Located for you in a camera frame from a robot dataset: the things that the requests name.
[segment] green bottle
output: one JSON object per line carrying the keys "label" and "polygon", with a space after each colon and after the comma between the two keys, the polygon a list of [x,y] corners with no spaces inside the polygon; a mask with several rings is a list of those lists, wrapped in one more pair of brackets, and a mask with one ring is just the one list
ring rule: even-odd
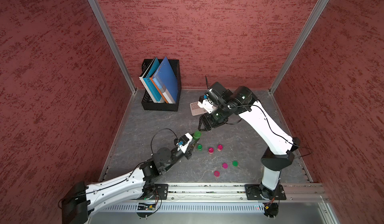
{"label": "green bottle", "polygon": [[193,134],[193,139],[195,141],[198,141],[200,139],[200,137],[201,137],[201,132],[195,131],[195,133]]}

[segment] book cover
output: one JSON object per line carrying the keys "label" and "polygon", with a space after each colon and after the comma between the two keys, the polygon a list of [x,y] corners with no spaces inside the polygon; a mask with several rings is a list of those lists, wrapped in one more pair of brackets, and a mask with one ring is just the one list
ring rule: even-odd
{"label": "book cover", "polygon": [[152,80],[169,103],[176,103],[178,94],[177,78],[167,57],[161,62]]}
{"label": "book cover", "polygon": [[164,99],[160,95],[160,92],[156,89],[156,87],[153,85],[153,83],[149,79],[149,77],[152,76],[153,73],[157,70],[159,65],[160,65],[160,63],[159,63],[157,57],[155,57],[152,60],[151,64],[148,65],[146,71],[143,72],[142,75],[139,77],[139,79],[143,83],[144,87],[146,88],[148,94],[150,95],[152,101],[155,103],[164,102]]}
{"label": "book cover", "polygon": [[161,92],[161,90],[159,89],[159,87],[156,85],[156,83],[155,83],[155,81],[153,80],[153,78],[151,77],[151,78],[149,78],[149,79],[152,81],[152,83],[153,83],[153,85],[155,86],[155,88],[159,91],[159,93],[160,93],[161,97],[164,99],[164,101],[165,101],[166,103],[169,103],[168,100],[164,97],[164,95],[163,95],[163,93]]}

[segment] calculator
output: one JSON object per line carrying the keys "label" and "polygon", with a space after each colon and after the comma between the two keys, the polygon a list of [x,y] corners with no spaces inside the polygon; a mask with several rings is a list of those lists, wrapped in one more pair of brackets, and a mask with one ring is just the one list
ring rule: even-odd
{"label": "calculator", "polygon": [[192,116],[197,116],[206,113],[207,111],[204,108],[201,108],[197,105],[198,102],[193,102],[189,104],[191,108]]}

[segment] gray floor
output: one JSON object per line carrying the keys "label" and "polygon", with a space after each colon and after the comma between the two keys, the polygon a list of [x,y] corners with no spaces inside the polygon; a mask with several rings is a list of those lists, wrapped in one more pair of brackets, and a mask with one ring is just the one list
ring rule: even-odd
{"label": "gray floor", "polygon": [[[263,107],[278,125],[283,128],[279,120],[272,99],[267,91],[254,91],[261,100]],[[204,91],[181,92],[179,111],[145,111],[141,106],[143,90],[139,90],[134,100],[128,121],[118,142],[112,161],[108,166],[105,179],[112,179],[131,171],[138,163],[151,157],[150,142],[156,131],[170,128],[178,136],[197,131],[199,116],[192,116],[189,104],[199,100]],[[238,120],[238,116],[230,118],[229,122]],[[156,135],[153,150],[161,147],[173,148],[174,135],[164,130]],[[203,150],[195,150],[190,160],[182,161],[172,167],[159,183],[165,182],[238,182],[260,183],[263,166],[260,158],[267,148],[263,139],[245,121],[236,125],[223,125],[209,132],[203,132],[199,140]],[[218,152],[216,146],[223,145]],[[208,154],[208,148],[215,148],[214,154]],[[238,167],[232,166],[237,160]],[[220,172],[220,177],[214,176],[214,171]],[[304,183],[306,178],[297,159],[281,173],[281,182]]]}

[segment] orange book spine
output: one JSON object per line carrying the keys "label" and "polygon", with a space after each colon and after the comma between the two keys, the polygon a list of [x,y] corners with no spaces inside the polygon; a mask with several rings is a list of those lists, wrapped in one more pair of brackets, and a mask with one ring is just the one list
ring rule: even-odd
{"label": "orange book spine", "polygon": [[165,101],[166,103],[169,103],[169,102],[166,100],[166,98],[164,97],[163,93],[160,91],[159,87],[157,87],[155,81],[153,81],[152,77],[150,77],[149,79],[151,80],[151,82],[153,83],[153,85],[156,87],[156,89],[159,91],[159,93],[160,93],[161,97],[163,97],[164,101]]}

